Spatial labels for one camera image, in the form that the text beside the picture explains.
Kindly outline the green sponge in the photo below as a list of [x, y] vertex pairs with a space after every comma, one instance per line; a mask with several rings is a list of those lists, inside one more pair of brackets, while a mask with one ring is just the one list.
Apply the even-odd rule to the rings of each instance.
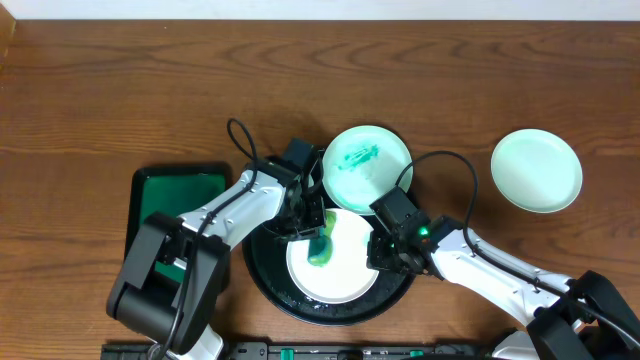
[[309, 241], [307, 262], [315, 267], [327, 265], [333, 253], [332, 233], [335, 228], [337, 216], [334, 211], [326, 212], [325, 227], [320, 230], [318, 237]]

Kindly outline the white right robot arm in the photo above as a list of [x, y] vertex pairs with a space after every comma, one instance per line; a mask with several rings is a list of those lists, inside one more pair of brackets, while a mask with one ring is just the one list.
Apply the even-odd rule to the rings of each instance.
[[639, 319], [603, 275], [587, 271], [574, 279], [537, 268], [492, 246], [466, 222], [430, 219], [399, 187], [370, 208], [383, 231], [369, 242], [368, 267], [463, 286], [525, 327], [505, 338], [493, 358], [638, 358]]

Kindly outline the white plate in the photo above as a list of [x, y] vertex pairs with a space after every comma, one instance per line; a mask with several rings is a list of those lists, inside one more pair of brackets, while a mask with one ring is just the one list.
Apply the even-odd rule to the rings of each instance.
[[286, 265], [295, 286], [321, 303], [342, 304], [364, 295], [379, 272], [367, 267], [367, 247], [372, 226], [361, 216], [344, 209], [326, 211], [326, 235], [331, 256], [319, 265], [308, 259], [310, 241], [290, 242]]

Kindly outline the black round tray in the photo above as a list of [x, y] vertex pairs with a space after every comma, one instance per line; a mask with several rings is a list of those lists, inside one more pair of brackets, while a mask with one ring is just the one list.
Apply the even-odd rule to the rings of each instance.
[[[339, 208], [321, 189], [326, 210]], [[376, 219], [363, 217], [373, 228], [380, 230]], [[390, 271], [379, 271], [373, 286], [359, 298], [342, 304], [327, 304], [306, 296], [293, 283], [286, 265], [289, 243], [274, 239], [271, 229], [260, 226], [242, 244], [249, 273], [262, 294], [283, 312], [304, 322], [349, 326], [365, 322], [395, 305], [408, 291], [414, 278]]]

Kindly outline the mint plate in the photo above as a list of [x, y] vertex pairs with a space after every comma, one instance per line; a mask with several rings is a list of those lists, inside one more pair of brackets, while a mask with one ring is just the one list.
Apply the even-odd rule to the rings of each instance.
[[322, 157], [322, 182], [340, 208], [371, 215], [370, 205], [395, 186], [407, 191], [413, 171], [405, 143], [379, 126], [363, 125], [340, 133]]
[[513, 205], [548, 214], [570, 206], [583, 184], [581, 162], [559, 136], [541, 129], [522, 129], [502, 138], [493, 150], [491, 176]]

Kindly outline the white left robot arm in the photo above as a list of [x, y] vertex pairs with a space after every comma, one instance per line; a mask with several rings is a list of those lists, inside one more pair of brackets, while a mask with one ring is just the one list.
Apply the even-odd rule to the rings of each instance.
[[231, 251], [264, 226], [278, 242], [314, 238], [324, 227], [318, 148], [293, 139], [282, 156], [255, 153], [239, 180], [178, 217], [148, 216], [131, 243], [106, 312], [153, 340], [150, 359], [216, 359], [223, 340], [209, 325]]

